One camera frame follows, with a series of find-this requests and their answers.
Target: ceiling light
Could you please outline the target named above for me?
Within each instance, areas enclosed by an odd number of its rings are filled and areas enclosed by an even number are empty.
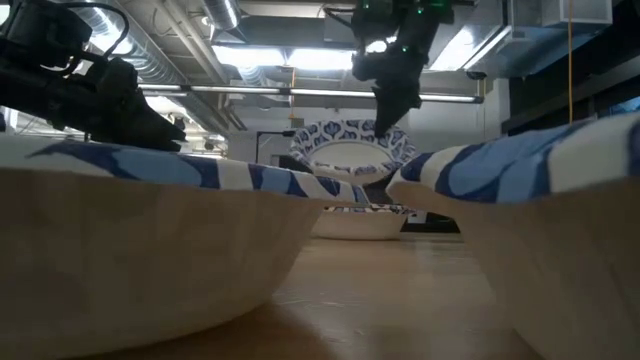
[[[154,85],[140,84],[141,89],[146,90]],[[301,89],[301,88],[263,88],[250,86],[216,86],[216,85],[197,85],[197,86],[177,86],[182,91],[201,91],[213,93],[228,94],[258,94],[258,95],[306,95],[306,96],[327,96],[327,97],[351,97],[375,99],[375,94],[371,91],[344,91],[344,90],[321,90],[321,89]],[[456,103],[482,103],[482,97],[461,96],[447,94],[420,94],[422,101],[436,102],[456,102]]]
[[[469,61],[475,50],[473,34],[462,28],[449,44],[442,50],[440,56],[429,70],[455,71]]]
[[[156,91],[175,91],[180,90],[180,85],[162,85],[162,84],[139,84],[142,90],[156,90]]]
[[[213,51],[221,63],[236,67],[284,65],[284,56],[278,49],[214,46]]]
[[[349,70],[353,51],[326,49],[297,49],[287,65],[302,70]]]
[[[384,42],[383,40],[376,40],[371,44],[367,45],[366,51],[368,53],[385,52],[387,50],[387,45],[395,41],[396,41],[395,36],[388,37],[386,42]]]
[[[485,47],[482,48],[482,50],[480,50],[477,54],[475,54],[471,58],[471,60],[469,60],[469,62],[464,64],[463,69],[465,70],[471,69],[475,64],[478,63],[478,61],[480,61],[494,47],[496,47],[500,43],[500,41],[502,41],[502,39],[504,39],[507,35],[509,35],[509,33],[511,33],[511,26],[507,26],[504,29],[502,29],[502,31],[498,35],[496,35],[495,38],[493,38],[493,40],[491,40]]]
[[[187,97],[186,92],[144,91],[144,96]]]
[[[207,158],[207,159],[224,159],[224,157],[222,156],[222,154],[218,153],[185,153],[185,155],[187,156],[193,156],[193,157],[203,157],[203,158]]]
[[[475,96],[440,95],[440,94],[420,94],[422,101],[434,102],[458,102],[458,103],[478,103],[479,98]]]

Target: bowl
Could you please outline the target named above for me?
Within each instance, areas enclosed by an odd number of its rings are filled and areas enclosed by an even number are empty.
[[[325,239],[395,240],[409,213],[409,209],[398,205],[328,207],[312,234]]]
[[[415,147],[397,126],[374,136],[374,120],[321,121],[296,131],[289,155],[314,175],[366,185],[390,176]]]
[[[640,115],[423,154],[387,192],[453,217],[545,359],[640,359]]]
[[[267,301],[328,205],[362,189],[129,147],[0,137],[0,358],[213,327]]]

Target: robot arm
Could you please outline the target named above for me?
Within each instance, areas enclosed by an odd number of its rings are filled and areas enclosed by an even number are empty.
[[[184,132],[147,105],[131,64],[109,60],[119,41],[105,55],[83,51],[92,30],[70,8],[91,6],[105,5],[13,2],[0,35],[0,104],[59,130],[84,131],[95,141],[178,151],[173,141],[184,141]],[[86,75],[73,73],[80,60],[93,63]]]
[[[325,11],[335,18],[330,8]],[[453,23],[449,0],[358,0],[347,23],[357,42],[353,76],[376,81],[376,137],[422,104],[420,75],[440,23]],[[384,52],[366,53],[367,44],[396,34]]]

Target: yellow cable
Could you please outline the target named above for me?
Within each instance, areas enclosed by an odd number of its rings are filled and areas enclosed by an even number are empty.
[[[569,124],[573,124],[573,0],[569,0]]]

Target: wooden table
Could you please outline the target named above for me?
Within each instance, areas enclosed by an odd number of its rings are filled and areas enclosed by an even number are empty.
[[[228,324],[91,359],[540,360],[459,236],[311,240],[272,301]]]

